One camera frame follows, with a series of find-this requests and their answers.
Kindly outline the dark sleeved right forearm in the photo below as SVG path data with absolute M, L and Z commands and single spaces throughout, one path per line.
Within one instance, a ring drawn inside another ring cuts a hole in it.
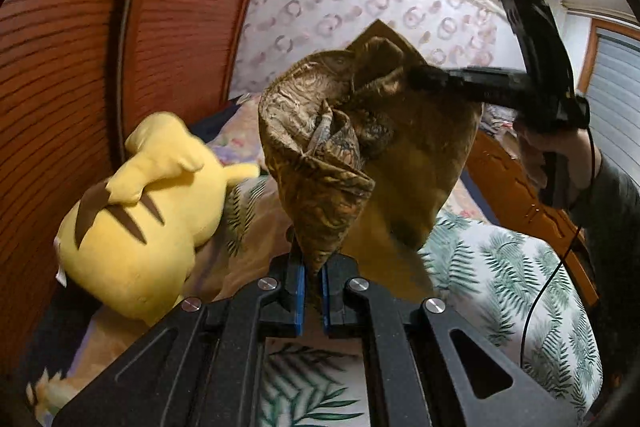
M 602 305 L 616 335 L 620 361 L 639 354 L 639 191 L 603 159 L 592 189 L 580 193 L 570 219 L 586 233 Z

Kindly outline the person's right hand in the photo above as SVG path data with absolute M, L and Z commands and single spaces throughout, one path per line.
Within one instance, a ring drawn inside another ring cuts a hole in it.
M 587 130 L 540 134 L 527 128 L 521 119 L 514 121 L 513 129 L 518 136 L 521 163 L 534 187 L 543 188 L 547 184 L 547 175 L 542 170 L 544 153 L 557 153 L 567 160 L 570 188 L 574 192 L 584 191 L 591 177 L 597 176 L 602 157 Z

